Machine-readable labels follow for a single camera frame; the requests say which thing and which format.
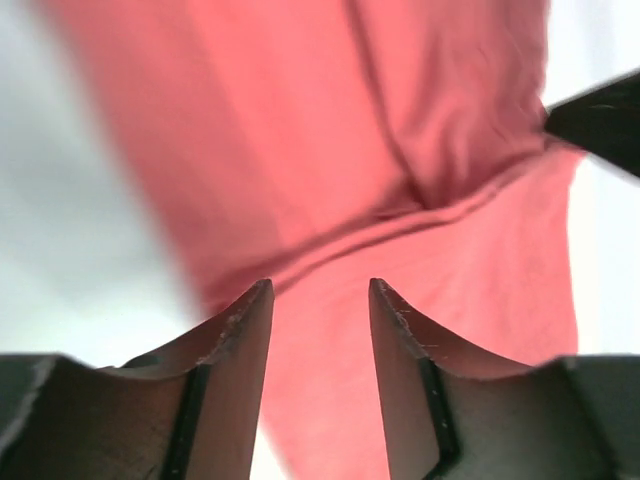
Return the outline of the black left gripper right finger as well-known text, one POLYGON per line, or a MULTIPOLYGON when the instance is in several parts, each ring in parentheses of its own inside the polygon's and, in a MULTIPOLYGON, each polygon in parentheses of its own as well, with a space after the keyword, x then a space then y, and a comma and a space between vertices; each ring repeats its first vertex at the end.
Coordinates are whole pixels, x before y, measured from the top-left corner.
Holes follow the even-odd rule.
POLYGON ((639 359, 527 366, 429 319, 385 281, 369 310, 394 479, 635 479, 639 359))

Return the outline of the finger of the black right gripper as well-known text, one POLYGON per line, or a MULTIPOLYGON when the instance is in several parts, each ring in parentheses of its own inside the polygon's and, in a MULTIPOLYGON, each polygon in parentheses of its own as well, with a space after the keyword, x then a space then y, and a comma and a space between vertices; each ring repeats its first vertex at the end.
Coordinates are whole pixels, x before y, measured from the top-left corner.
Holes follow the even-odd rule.
POLYGON ((629 72, 551 107, 547 133, 639 175, 639 74, 629 72))

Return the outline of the pink polo shirt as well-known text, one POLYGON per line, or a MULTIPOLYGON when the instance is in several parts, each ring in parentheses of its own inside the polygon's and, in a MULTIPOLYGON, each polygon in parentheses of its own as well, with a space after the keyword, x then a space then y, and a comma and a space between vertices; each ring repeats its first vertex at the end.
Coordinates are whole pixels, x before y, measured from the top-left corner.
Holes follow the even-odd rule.
POLYGON ((388 475, 373 277, 500 355, 577 351, 547 2, 44 7, 205 311, 274 282, 261 415, 294 478, 388 475))

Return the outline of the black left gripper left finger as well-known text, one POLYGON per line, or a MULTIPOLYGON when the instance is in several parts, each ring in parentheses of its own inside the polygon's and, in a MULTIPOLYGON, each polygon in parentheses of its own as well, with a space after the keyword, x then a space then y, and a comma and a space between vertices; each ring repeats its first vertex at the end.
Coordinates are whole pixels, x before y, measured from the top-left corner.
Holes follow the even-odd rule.
POLYGON ((1 359, 5 479, 246 479, 274 292, 115 368, 60 354, 1 359))

